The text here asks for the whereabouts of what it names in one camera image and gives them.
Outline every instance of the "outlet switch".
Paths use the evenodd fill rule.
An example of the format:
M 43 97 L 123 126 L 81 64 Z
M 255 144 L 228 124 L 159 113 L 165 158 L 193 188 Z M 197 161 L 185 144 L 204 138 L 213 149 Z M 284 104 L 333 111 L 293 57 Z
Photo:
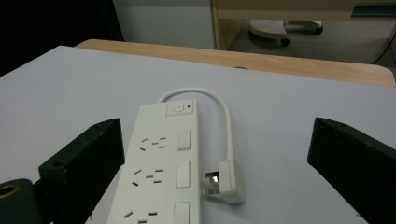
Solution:
M 188 188 L 190 186 L 190 161 L 177 163 L 176 188 Z
M 183 116 L 194 113 L 193 100 L 169 102 L 166 108 L 166 116 Z
M 191 133 L 190 131 L 181 131 L 178 133 L 178 147 L 179 151 L 190 150 L 191 148 Z
M 189 224 L 189 223 L 190 223 L 190 204 L 175 203 L 174 224 Z

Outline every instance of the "power cord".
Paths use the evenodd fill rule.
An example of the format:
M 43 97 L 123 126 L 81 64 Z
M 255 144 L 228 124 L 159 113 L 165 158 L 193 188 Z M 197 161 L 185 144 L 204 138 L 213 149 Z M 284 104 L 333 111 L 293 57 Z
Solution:
M 373 62 L 373 64 L 376 64 L 376 63 L 382 58 L 382 56 L 384 56 L 384 54 L 385 54 L 385 53 L 387 52 L 387 50 L 389 49 L 390 45 L 392 45 L 393 40 L 395 39 L 395 36 L 396 36 L 396 32 L 395 32 L 395 34 L 393 35 L 393 38 L 389 41 L 389 44 L 388 44 L 388 46 L 385 48 L 384 52 L 382 52 L 382 54 L 379 55 L 379 57 Z
M 233 137 L 231 130 L 231 113 L 227 104 L 221 96 L 213 91 L 203 89 L 203 88 L 183 88 L 174 91 L 169 91 L 168 93 L 161 96 L 157 103 L 163 103 L 171 96 L 183 93 L 183 92 L 198 92 L 207 95 L 215 99 L 222 107 L 225 118 L 226 118 L 226 129 L 227 129 L 227 149 L 226 149 L 226 160 L 219 163 L 219 170 L 216 172 L 211 172 L 205 174 L 205 177 L 209 179 L 213 188 L 205 189 L 205 195 L 216 195 L 219 194 L 224 201 L 227 203 L 241 203 L 245 200 L 245 187 L 242 181 L 242 174 L 240 167 L 236 160 L 234 159 L 234 149 L 233 149 Z

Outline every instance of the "white table surface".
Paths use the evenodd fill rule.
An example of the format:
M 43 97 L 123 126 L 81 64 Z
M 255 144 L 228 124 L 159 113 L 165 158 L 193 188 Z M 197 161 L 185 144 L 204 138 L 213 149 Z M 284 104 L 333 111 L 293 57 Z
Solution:
M 396 90 L 102 51 L 59 47 L 0 77 L 0 183 L 37 181 L 38 166 L 94 123 L 120 118 L 124 147 L 139 106 L 182 87 L 216 91 L 233 120 L 247 200 L 203 200 L 210 223 L 366 223 L 306 156 L 315 117 L 396 148 Z M 198 93 L 202 172 L 225 157 L 219 105 Z M 106 223 L 117 177 L 87 223 Z

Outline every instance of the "table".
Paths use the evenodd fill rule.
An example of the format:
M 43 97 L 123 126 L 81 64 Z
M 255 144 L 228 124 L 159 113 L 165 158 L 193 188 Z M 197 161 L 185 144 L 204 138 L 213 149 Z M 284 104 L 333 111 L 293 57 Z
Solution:
M 203 199 L 204 223 L 365 223 L 307 163 L 312 127 L 315 117 L 335 119 L 396 147 L 396 89 L 100 50 L 59 47 L 0 78 L 0 182 L 37 181 L 38 165 L 103 120 L 120 118 L 127 148 L 139 106 L 188 86 L 228 103 L 247 188 L 243 204 Z M 224 159 L 223 113 L 202 94 L 172 100 L 190 98 L 202 174 L 213 172 Z M 116 185 L 87 223 L 106 223 Z
M 396 87 L 392 72 L 382 66 L 371 64 L 339 63 L 224 50 L 192 49 L 98 39 L 84 41 L 77 45 L 77 48 L 97 49 L 229 67 L 245 67 L 264 72 Z

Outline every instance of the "power socket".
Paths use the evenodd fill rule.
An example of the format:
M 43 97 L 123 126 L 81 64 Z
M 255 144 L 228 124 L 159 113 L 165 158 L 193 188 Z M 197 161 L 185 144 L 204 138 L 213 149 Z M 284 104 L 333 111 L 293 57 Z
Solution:
M 201 223 L 195 100 L 142 105 L 108 224 Z

